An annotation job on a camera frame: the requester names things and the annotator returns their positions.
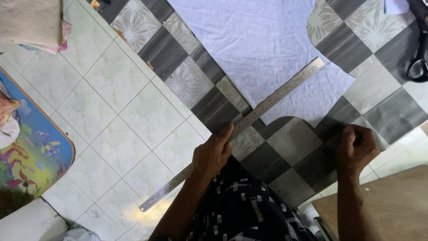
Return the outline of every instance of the black fabric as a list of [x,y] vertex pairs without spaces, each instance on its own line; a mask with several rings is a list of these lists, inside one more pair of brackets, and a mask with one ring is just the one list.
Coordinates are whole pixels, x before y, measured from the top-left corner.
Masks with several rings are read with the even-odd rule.
[[316,238],[268,185],[256,180],[231,157],[201,198],[187,240],[315,241]]

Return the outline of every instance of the black scissors handle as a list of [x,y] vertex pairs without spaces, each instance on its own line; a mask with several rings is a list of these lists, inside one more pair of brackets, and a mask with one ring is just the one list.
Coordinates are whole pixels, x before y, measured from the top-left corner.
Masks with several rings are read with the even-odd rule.
[[410,61],[407,76],[409,79],[416,83],[428,82],[428,63],[425,59],[425,52],[427,50],[428,33],[421,32],[419,36],[419,47],[416,58]]

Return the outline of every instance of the checkered vinyl tablecloth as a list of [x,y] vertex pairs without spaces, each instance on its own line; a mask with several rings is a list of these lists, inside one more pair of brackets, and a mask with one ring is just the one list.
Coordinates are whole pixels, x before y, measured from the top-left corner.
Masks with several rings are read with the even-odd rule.
[[[100,4],[101,16],[210,131],[252,110],[166,0]],[[295,117],[258,120],[233,141],[233,155],[291,206],[337,180],[343,124],[373,129],[384,150],[428,120],[428,84],[406,77],[419,37],[411,13],[385,15],[383,0],[317,0],[308,36],[355,83],[316,128]]]

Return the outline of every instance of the metal ruler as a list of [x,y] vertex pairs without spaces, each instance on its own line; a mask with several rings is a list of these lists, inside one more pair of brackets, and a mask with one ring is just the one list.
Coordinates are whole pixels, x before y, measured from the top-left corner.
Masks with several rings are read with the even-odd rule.
[[[257,119],[259,119],[264,113],[266,113],[270,108],[272,108],[276,103],[282,100],[290,92],[292,92],[297,86],[302,84],[307,80],[311,75],[317,72],[324,66],[324,63],[320,58],[314,59],[310,64],[304,67],[300,72],[293,76],[289,81],[287,81],[283,86],[266,98],[260,105],[258,105],[251,113],[244,117],[238,124],[235,125],[233,131],[228,139],[228,142],[232,141],[237,137],[242,131],[247,127],[253,124]],[[182,183],[192,172],[192,164],[189,164],[183,171],[178,173],[172,180],[165,184],[161,189],[159,189],[155,194],[153,194],[149,199],[147,199],[143,204],[140,205],[140,210],[146,212],[168,193],[174,190],[180,183]]]

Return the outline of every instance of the person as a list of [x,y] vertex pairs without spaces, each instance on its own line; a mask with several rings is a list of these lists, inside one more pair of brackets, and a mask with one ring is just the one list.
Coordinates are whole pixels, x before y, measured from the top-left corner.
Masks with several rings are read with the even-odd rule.
[[[149,241],[316,240],[295,209],[231,156],[232,130],[231,123],[195,149],[192,173]],[[340,240],[381,240],[359,184],[361,171],[379,153],[371,129],[344,128],[336,152]]]

